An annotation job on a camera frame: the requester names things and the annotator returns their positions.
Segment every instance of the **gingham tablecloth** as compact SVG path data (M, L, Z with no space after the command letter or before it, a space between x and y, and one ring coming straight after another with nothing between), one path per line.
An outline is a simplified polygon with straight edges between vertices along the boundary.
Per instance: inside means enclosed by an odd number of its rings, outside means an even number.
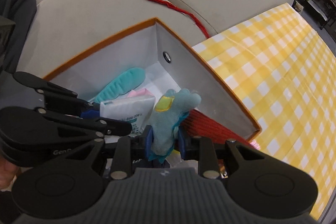
M261 151L309 173L316 219L336 185L333 53L289 4L242 22L193 49L262 127Z

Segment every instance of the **light blue plush toy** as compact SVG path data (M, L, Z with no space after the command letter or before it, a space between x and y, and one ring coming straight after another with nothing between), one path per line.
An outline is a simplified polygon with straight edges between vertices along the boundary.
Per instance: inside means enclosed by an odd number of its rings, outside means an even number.
M189 111L201 103L197 93L188 89L179 92L168 90L157 102L148 121L153 128L154 140L148 160L158 159L161 163L174 149L174 141L181 122L187 118Z
M114 78L101 92L98 93L94 102L116 99L144 82L146 73L141 68L131 68Z

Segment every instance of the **human hand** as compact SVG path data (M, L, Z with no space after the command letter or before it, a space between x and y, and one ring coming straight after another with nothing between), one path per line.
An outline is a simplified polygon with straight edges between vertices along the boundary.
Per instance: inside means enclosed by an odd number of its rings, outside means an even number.
M14 179L19 167L5 160L0 155L0 190L6 189Z

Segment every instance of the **white logo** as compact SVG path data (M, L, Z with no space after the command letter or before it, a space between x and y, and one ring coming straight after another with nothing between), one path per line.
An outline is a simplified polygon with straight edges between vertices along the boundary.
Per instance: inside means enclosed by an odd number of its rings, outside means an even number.
M61 154L64 154L64 153L66 153L66 152L69 152L69 151L71 151L71 148L68 148L67 150L55 150L55 151L53 152L53 154L54 154L54 155L61 155Z
M170 174L170 172L169 171L167 171L167 170L164 170L164 171L162 171L162 172L160 172L160 174L162 175L162 176L167 176L167 175L169 175Z

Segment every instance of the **gray pants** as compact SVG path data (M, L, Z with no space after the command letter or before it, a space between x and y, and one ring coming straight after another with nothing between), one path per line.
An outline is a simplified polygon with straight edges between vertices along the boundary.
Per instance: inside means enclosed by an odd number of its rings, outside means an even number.
M0 15L15 22L2 65L2 68L9 73L16 71L35 13L36 0L0 0Z

